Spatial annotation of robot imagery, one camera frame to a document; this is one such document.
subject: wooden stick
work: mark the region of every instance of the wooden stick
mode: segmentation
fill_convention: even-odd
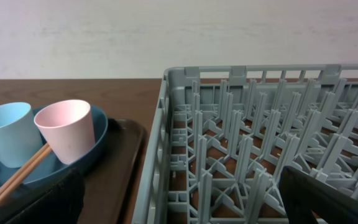
[[[30,160],[28,160],[5,184],[0,188],[0,203],[12,194],[23,180],[48,156],[51,148],[46,143]]]

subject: blue cup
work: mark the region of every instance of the blue cup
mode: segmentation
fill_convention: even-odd
[[[28,103],[0,106],[0,162],[9,168],[23,166],[42,147]]]

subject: plastic dish rack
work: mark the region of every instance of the plastic dish rack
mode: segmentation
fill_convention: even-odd
[[[284,166],[358,200],[358,81],[341,78],[355,70],[166,70],[132,223],[288,223],[277,186]],[[307,78],[311,71],[318,77]],[[201,84],[200,72],[229,77]],[[251,72],[262,79],[247,79]],[[266,82],[271,72],[278,82]],[[299,78],[286,80],[294,72]]]

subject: dark blue bowl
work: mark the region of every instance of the dark blue bowl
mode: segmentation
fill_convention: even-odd
[[[43,107],[34,109],[37,114]],[[81,173],[87,171],[106,146],[106,132],[108,128],[108,118],[102,109],[91,106],[94,136],[96,144],[87,154],[79,158],[70,165],[61,163],[55,153],[51,152],[44,161],[23,181],[23,184],[16,190],[13,197],[18,197],[30,189],[41,186],[46,182],[58,179],[66,170],[77,168]],[[0,163],[0,187],[18,170],[18,168],[8,168]]]

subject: white wall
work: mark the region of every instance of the white wall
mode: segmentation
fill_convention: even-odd
[[[358,62],[358,0],[0,1],[0,78]]]

